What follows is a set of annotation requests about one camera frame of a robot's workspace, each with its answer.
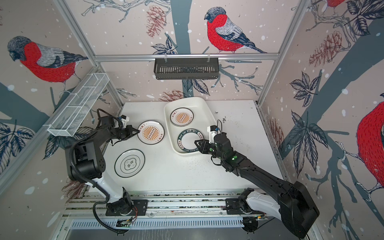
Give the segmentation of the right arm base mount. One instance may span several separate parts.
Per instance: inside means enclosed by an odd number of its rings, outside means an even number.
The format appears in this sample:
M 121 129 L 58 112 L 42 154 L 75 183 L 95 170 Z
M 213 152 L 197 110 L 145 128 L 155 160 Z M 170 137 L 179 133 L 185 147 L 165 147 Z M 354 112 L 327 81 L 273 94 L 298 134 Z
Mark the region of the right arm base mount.
M 225 199 L 225 202 L 223 210 L 227 212 L 227 215 L 265 215 L 261 211 L 254 211 L 249 207 L 243 206 L 239 199 Z

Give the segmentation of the green ring plate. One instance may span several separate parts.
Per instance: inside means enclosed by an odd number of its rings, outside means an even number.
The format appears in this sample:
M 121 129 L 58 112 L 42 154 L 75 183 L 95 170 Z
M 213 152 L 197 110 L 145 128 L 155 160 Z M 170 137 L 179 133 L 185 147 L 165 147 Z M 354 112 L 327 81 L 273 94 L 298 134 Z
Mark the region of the green ring plate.
M 177 143 L 183 153 L 194 153 L 198 151 L 195 141 L 203 139 L 204 136 L 199 130 L 186 129 L 179 134 Z

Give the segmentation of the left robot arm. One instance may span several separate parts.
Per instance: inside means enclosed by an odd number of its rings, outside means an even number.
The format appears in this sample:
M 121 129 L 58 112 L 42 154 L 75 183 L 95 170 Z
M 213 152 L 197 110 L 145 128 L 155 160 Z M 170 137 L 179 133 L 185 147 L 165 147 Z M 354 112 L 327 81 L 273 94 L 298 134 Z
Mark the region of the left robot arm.
M 134 203 L 128 192 L 105 173 L 107 164 L 101 147 L 112 140 L 128 140 L 139 132 L 131 125 L 125 128 L 99 127 L 65 149 L 69 178 L 97 189 L 105 198 L 103 204 L 110 214 L 128 215 L 134 210 Z

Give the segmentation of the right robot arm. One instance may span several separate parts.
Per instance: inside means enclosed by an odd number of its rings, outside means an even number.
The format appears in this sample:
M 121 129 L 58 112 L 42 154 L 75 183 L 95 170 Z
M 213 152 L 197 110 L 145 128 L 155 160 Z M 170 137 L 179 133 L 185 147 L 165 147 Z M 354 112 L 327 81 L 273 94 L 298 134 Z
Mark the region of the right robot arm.
M 266 213 L 271 209 L 269 214 L 280 219 L 292 234 L 300 239 L 307 236 L 320 211 L 302 183 L 292 184 L 258 167 L 233 149 L 226 133 L 215 135 L 212 141 L 196 140 L 195 145 L 200 153 L 220 159 L 227 172 L 250 181 L 273 199 L 273 202 L 261 200 L 260 194 L 248 188 L 239 198 L 241 210 Z

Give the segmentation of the orange sunburst plate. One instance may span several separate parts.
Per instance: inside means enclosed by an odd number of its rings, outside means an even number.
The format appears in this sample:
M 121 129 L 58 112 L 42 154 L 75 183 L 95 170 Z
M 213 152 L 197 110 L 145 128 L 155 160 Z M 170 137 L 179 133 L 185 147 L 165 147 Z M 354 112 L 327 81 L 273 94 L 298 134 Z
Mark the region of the orange sunburst plate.
M 176 127 L 185 127 L 194 120 L 194 113 L 188 108 L 177 108 L 170 114 L 170 121 Z
M 146 145 L 156 145 L 160 143 L 165 136 L 164 127 L 154 120 L 148 120 L 139 125 L 139 140 Z

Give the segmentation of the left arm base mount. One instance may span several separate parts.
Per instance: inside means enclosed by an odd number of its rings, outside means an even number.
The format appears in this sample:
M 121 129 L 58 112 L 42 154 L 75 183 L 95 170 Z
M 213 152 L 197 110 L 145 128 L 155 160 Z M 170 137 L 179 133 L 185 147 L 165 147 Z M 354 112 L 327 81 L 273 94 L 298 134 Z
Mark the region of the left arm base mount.
M 119 200 L 107 204 L 106 216 L 145 216 L 148 207 L 148 200 L 131 200 L 127 204 L 124 200 Z

